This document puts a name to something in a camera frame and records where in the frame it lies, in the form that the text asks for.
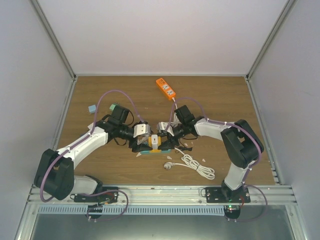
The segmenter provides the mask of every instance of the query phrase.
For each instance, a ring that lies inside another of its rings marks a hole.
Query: yellow object
[[[148,138],[148,145],[149,147],[152,148],[152,139],[151,137]],[[161,137],[158,136],[158,147],[161,145]],[[155,154],[155,153],[161,153],[161,150],[158,150],[158,149],[152,149],[149,151],[151,154]]]
[[[172,100],[172,98],[176,96],[175,91],[169,86],[169,84],[163,78],[155,80],[155,83],[158,86],[158,88],[162,90],[167,99]]]

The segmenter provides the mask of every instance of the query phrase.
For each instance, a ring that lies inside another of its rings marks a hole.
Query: orange power strip
[[[169,86],[169,84],[163,79],[159,78],[155,81],[158,88],[160,88],[167,99],[172,100],[176,96],[175,91]]]

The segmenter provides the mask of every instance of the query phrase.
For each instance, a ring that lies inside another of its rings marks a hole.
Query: white wall
[[[287,0],[39,0],[76,74],[247,74]]]
[[[71,82],[27,0],[0,7],[0,239],[14,239]]]
[[[251,80],[311,240],[320,235],[319,9],[320,1],[297,1]]]

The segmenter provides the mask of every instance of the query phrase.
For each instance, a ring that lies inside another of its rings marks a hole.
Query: metal grate
[[[39,208],[39,214],[86,214],[87,205],[55,204]],[[117,215],[124,210],[123,205],[105,205],[102,212],[91,214]],[[126,215],[207,215],[224,216],[223,206],[129,206]]]

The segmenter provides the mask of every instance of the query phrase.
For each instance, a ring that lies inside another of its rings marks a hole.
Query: wooden surface
[[[158,122],[167,122],[170,117],[172,101],[156,87],[156,76],[88,76],[79,77],[75,85],[68,109],[59,147],[64,147],[85,133],[93,122],[94,115],[88,113],[88,106],[98,102],[100,96],[109,90],[119,89],[126,92],[134,101],[140,115],[149,122],[153,131]],[[204,107],[207,116],[219,121],[245,119],[262,140],[261,131],[251,97],[243,77],[206,77],[206,76],[167,76],[164,78],[176,92],[176,97],[192,97]],[[111,93],[101,102],[98,119],[110,113],[112,103],[129,108],[129,100],[120,93]],[[195,117],[201,115],[199,107],[190,100],[183,100]],[[148,185],[219,185],[226,177],[230,160],[222,141],[209,137],[197,140],[182,140],[193,147],[191,154],[200,164],[215,170],[215,179],[207,180],[196,171],[183,166],[164,169],[165,162],[182,163],[181,154],[141,155],[131,152],[128,146],[118,146],[111,141],[98,148],[75,169],[77,175],[92,175],[105,184],[148,184]],[[247,183],[273,185],[271,166],[266,152],[262,161],[250,172]]]

